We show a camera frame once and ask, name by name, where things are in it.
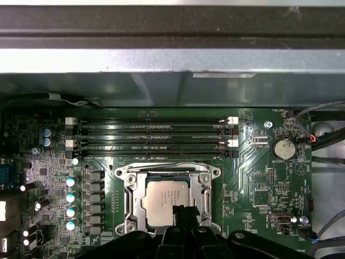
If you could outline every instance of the gray cable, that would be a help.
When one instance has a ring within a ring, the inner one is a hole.
[[[325,233],[327,229],[329,229],[335,222],[337,222],[339,219],[343,217],[345,217],[345,210],[342,210],[341,212],[336,214],[334,217],[332,217],[330,221],[328,221],[328,223],[320,229],[320,231],[318,232],[318,237],[321,238],[322,234]]]
[[[312,156],[312,161],[317,163],[331,163],[334,165],[345,165],[344,158],[321,158],[319,156]]]
[[[309,137],[311,135],[311,133],[309,132],[309,130],[307,129],[306,126],[302,125],[301,123],[301,117],[308,113],[308,112],[312,112],[312,111],[316,111],[322,108],[326,108],[326,107],[330,107],[330,106],[335,106],[335,105],[340,105],[340,104],[345,104],[345,100],[340,100],[340,101],[331,101],[329,103],[325,103],[325,104],[319,104],[316,106],[312,106],[309,107],[303,111],[301,111],[297,116],[296,116],[296,124],[301,128],[301,130],[303,130],[303,132],[306,134],[307,137]]]
[[[315,257],[315,253],[317,250],[321,248],[329,248],[329,247],[342,247],[345,246],[345,236],[333,237],[329,239],[325,239],[319,241],[317,243],[313,243],[310,246],[309,255]]]

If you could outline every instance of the cable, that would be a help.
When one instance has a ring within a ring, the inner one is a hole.
[[[65,101],[70,105],[74,106],[83,106],[88,105],[95,108],[103,108],[99,104],[93,103],[89,100],[85,100],[82,97],[71,96],[68,94],[58,94],[58,93],[28,93],[22,94],[19,96],[12,97],[6,101],[4,101],[0,108],[7,107],[13,103],[20,102],[20,101],[27,101],[27,100],[55,100],[55,101]]]
[[[332,217],[330,221],[328,221],[328,223],[320,229],[320,231],[318,232],[318,237],[321,238],[323,233],[325,233],[335,222],[342,219],[343,217],[345,217],[345,210],[342,210],[334,217]]]
[[[318,137],[318,143],[312,146],[312,150],[318,150],[336,144],[345,139],[345,127],[333,133]]]
[[[340,104],[345,104],[345,100],[340,100],[340,101],[331,101],[329,103],[325,103],[325,104],[319,104],[319,105],[316,105],[316,106],[312,106],[312,107],[309,107],[307,109],[304,109],[303,111],[301,111],[297,116],[296,116],[296,124],[297,126],[300,127],[301,130],[303,130],[303,132],[305,133],[305,135],[307,137],[310,137],[311,141],[312,142],[317,142],[317,139],[316,137],[311,134],[309,132],[309,130],[307,129],[306,126],[304,126],[301,122],[301,118],[304,114],[308,113],[308,112],[311,112],[311,111],[315,111],[315,110],[319,110],[319,109],[322,109],[322,108],[326,108],[326,107],[330,107],[330,106],[335,106],[335,105],[340,105]]]
[[[312,156],[312,161],[317,163],[333,163],[335,165],[345,165],[344,158],[321,158],[319,156]]]
[[[342,246],[345,246],[345,236],[325,239],[325,240],[313,243],[310,246],[309,255],[312,257],[315,257],[316,251],[321,248],[342,247]]]

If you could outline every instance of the metal panel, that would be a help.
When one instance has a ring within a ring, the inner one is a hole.
[[[3,74],[0,96],[66,93],[97,98],[107,107],[282,107],[345,99],[345,74],[192,76],[187,72]]]
[[[0,49],[0,73],[289,72],[344,73],[345,50]]]
[[[2,0],[3,5],[256,5],[344,6],[343,0]]]
[[[5,49],[344,49],[344,39],[345,8],[0,6]]]

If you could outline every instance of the red wire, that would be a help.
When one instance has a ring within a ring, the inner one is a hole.
[[[310,140],[312,143],[316,142],[316,137],[313,134],[310,134]]]

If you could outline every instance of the screw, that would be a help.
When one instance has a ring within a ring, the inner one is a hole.
[[[244,238],[244,234],[242,234],[242,233],[236,233],[236,234],[235,234],[235,237],[238,238],[238,239],[243,239],[243,238]]]
[[[206,232],[207,232],[207,228],[199,227],[199,228],[198,228],[198,231],[199,231],[200,233],[206,233]]]
[[[272,128],[273,127],[273,122],[271,122],[271,121],[266,121],[265,123],[264,123],[264,127],[265,128]]]
[[[306,225],[309,223],[309,219],[306,216],[302,216],[302,217],[300,217],[300,222],[301,222],[301,224]]]
[[[200,182],[202,183],[208,183],[209,182],[209,176],[206,174],[200,175]]]
[[[135,225],[133,223],[130,223],[127,225],[127,231],[132,232],[135,230]]]
[[[130,185],[134,184],[135,181],[136,181],[136,177],[135,177],[133,174],[131,174],[131,175],[129,175],[129,176],[127,177],[127,182],[128,182]]]

